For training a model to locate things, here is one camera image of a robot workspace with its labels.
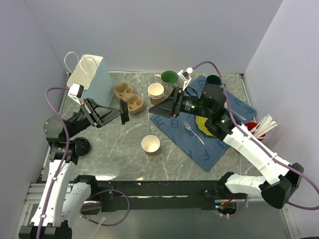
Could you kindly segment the stack of brown paper cups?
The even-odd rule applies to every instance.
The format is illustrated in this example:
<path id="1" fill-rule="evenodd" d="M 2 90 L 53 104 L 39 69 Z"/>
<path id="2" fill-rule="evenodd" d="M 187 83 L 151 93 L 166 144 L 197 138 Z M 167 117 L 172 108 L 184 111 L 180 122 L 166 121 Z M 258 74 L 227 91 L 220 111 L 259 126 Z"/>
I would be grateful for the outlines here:
<path id="1" fill-rule="evenodd" d="M 152 105 L 157 105 L 162 101 L 164 87 L 159 83 L 153 83 L 148 86 L 148 95 Z"/>

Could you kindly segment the brown pulp cup carrier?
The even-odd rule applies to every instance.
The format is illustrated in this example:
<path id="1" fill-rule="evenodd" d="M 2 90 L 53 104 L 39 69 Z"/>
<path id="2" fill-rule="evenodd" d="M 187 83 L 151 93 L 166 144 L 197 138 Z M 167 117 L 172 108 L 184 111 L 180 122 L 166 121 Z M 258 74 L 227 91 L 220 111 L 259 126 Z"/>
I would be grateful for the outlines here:
<path id="1" fill-rule="evenodd" d="M 135 115 L 144 109 L 143 98 L 134 92 L 130 83 L 120 83 L 113 88 L 113 91 L 117 99 L 127 103 L 130 114 Z"/>

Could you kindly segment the brown paper cup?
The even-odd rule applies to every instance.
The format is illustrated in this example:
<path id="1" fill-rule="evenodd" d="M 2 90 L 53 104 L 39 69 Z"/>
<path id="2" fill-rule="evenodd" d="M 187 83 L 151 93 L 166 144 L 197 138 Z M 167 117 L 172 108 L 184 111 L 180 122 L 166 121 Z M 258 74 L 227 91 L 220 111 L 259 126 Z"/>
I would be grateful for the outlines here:
<path id="1" fill-rule="evenodd" d="M 143 138 L 141 146 L 146 155 L 157 155 L 160 148 L 160 140 L 155 135 L 147 135 Z"/>

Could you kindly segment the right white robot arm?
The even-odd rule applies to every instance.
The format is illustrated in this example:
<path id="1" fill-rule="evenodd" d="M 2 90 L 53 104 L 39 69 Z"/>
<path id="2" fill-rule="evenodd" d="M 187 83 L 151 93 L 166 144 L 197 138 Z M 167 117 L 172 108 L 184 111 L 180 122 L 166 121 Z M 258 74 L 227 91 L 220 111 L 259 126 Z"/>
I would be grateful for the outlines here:
<path id="1" fill-rule="evenodd" d="M 176 87 L 167 99 L 151 107 L 149 112 L 166 118 L 176 118 L 180 113 L 207 118 L 205 127 L 208 131 L 233 147 L 261 173 L 261 176 L 226 173 L 219 180 L 218 194 L 225 199 L 238 193 L 254 195 L 281 209 L 299 187 L 303 167 L 280 159 L 266 148 L 240 120 L 230 115 L 225 103 L 226 96 L 218 85 L 206 85 L 200 97 Z"/>

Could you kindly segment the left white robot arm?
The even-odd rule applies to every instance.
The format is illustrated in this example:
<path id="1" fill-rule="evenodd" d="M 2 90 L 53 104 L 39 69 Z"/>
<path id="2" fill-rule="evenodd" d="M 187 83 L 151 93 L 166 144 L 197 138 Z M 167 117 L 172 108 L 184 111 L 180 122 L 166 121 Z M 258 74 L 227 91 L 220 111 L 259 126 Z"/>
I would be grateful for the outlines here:
<path id="1" fill-rule="evenodd" d="M 50 144 L 49 173 L 38 208 L 28 226 L 19 230 L 20 239 L 70 239 L 72 225 L 85 200 L 99 194 L 95 176 L 77 176 L 71 192 L 66 194 L 70 179 L 80 156 L 81 143 L 71 140 L 86 128 L 103 127 L 120 117 L 122 124 L 129 121 L 128 105 L 120 100 L 119 109 L 97 104 L 91 98 L 80 103 L 79 111 L 69 119 L 49 118 L 44 124 Z"/>

